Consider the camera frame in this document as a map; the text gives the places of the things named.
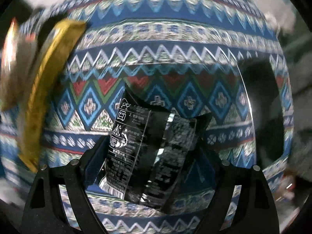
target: packaging label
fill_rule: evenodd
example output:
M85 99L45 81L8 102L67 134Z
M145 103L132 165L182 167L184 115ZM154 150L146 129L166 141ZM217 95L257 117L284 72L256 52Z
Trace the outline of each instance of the packaging label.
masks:
M106 180L102 182L109 186L102 189L120 199L124 199L141 146L147 143L144 132L149 115L149 110L122 99L110 137Z
M170 197L191 147L196 119L183 119L170 114L161 147L152 172L140 198L140 204L161 209Z

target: black plastic bag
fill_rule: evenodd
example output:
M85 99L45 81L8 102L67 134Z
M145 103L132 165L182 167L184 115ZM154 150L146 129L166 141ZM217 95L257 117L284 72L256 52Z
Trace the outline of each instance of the black plastic bag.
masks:
M182 118L147 104L126 86L100 187L126 201L169 212L196 142L211 118L210 113Z

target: black mount bracket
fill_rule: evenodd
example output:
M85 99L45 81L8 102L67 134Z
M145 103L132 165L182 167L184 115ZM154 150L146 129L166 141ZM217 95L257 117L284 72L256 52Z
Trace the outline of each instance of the black mount bracket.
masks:
M80 160L66 166L43 165L32 184L22 218L22 234L108 234L90 204L85 189L102 168L109 137L101 137ZM274 199L260 167L238 168L228 161L215 161L220 177L213 199L195 234L278 234L279 222ZM72 210L81 230L69 226L59 185L66 185ZM232 226L219 231L229 208L235 185L242 185Z

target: patterned fabric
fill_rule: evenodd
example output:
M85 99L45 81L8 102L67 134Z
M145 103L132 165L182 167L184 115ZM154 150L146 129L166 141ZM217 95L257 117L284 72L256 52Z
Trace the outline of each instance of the patterned fabric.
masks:
M36 31L51 15L88 20L68 59L43 130L42 160L55 167L79 158L110 133L125 83L150 104L186 117L212 113L203 138L239 167L255 164L255 136L238 60L263 57L275 72L284 113L284 154L264 170L272 191L285 169L293 133L286 61L263 14L246 0L65 0L31 18ZM33 175L18 159L17 109L1 114L0 142L7 178L27 189ZM171 215L88 189L110 233L193 233L214 191L207 167L193 162ZM60 187L68 218L77 227ZM234 216L240 187L226 222Z

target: blurry object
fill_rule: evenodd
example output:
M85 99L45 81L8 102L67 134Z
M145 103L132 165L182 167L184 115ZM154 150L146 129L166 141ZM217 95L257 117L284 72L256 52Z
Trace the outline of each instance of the blurry object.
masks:
M312 33L308 29L308 26L303 21L303 18L297 12L296 21L294 24L293 32L290 34L281 30L281 33L278 36L280 44L283 48L284 55L287 57L287 66L289 73L293 73L297 76L310 77L309 74L305 74L305 71L311 66L306 66L305 68L293 69L293 66L297 66L303 63L309 65L309 60L311 59L309 53L312 49ZM292 89L296 91L293 84L297 84L300 80L292 81Z
M309 39L302 45L298 44L298 49L293 46L292 58L294 61L298 59L289 69L289 77L291 82L291 90L293 92L294 109L299 109L299 112L294 112L295 133L298 133L298 139L302 137L303 143L308 143L312 139L312 52L307 50L307 47L312 47L312 39L310 34L306 34Z
M274 17L274 15L272 15L270 12L267 12L264 14L265 18L266 18L266 24L272 28L273 30L275 30L278 33L280 32L280 25L278 23L278 21L276 20L276 18Z
M299 208L296 208L294 211L292 211L292 213L288 216L288 218L286 218L281 224L280 224L280 232L283 233L283 231L288 228L293 221L296 219L296 217L298 216L300 212Z
M85 26L85 22L66 19L57 23L43 44L28 79L18 117L18 145L19 157L32 172L37 172L40 136L50 92Z
M306 129L294 133L289 168L295 174L312 182L312 130Z
M295 188L295 178L292 175L284 175L280 186L277 188L276 192L273 194L276 201L286 198L292 200L294 198L293 189Z
M1 60L0 108L5 110L17 104L24 91L37 50L34 34L22 35L14 18L7 33Z
M0 200L20 208L23 208L25 205L25 202L18 196L18 193L5 178L0 178Z
M32 8L25 0L13 0L6 10L0 13L0 49L4 46L7 32L11 26L12 18L19 23L25 22L32 14Z

